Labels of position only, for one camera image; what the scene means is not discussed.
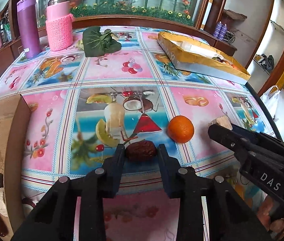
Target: blue bottle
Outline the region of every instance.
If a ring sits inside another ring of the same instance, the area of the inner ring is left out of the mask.
[[[219,32],[220,32],[221,28],[222,28],[222,23],[218,22],[216,27],[215,27],[214,33],[213,33],[214,37],[217,38],[219,36]]]
[[[226,32],[227,32],[227,27],[226,27],[226,24],[225,24],[225,25],[222,25],[222,27],[221,27],[221,30],[220,30],[219,35],[218,35],[218,39],[223,40],[223,37],[226,34]]]

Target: cardboard box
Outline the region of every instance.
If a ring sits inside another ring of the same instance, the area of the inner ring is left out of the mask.
[[[31,111],[21,95],[0,100],[0,173],[4,175],[4,196],[8,217],[4,221],[10,240],[24,220],[21,201],[21,165]]]
[[[159,32],[158,43],[177,70],[205,74],[246,84],[250,74],[233,57],[205,43],[179,34]],[[213,57],[219,57],[225,63]]]

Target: pink knitted bottle cover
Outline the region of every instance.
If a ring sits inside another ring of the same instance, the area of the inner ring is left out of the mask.
[[[52,51],[63,50],[73,43],[73,21],[71,13],[54,21],[46,21],[48,43]]]

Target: white lettering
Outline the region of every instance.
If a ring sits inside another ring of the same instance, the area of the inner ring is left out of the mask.
[[[262,181],[265,181],[267,179],[268,175],[266,173],[263,173],[262,177],[260,178]]]
[[[272,187],[272,183],[273,183],[273,179],[271,179],[271,180],[267,183],[267,185],[270,184],[270,187]]]
[[[274,190],[278,190],[280,186],[281,186],[281,184],[280,184],[280,183],[277,183],[276,186],[275,186],[273,189],[274,189]]]

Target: leafy green vegetable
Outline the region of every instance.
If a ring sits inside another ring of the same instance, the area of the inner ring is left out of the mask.
[[[99,57],[106,53],[114,53],[122,48],[122,45],[111,37],[111,30],[106,29],[100,33],[101,27],[92,26],[83,32],[83,45],[85,57]]]

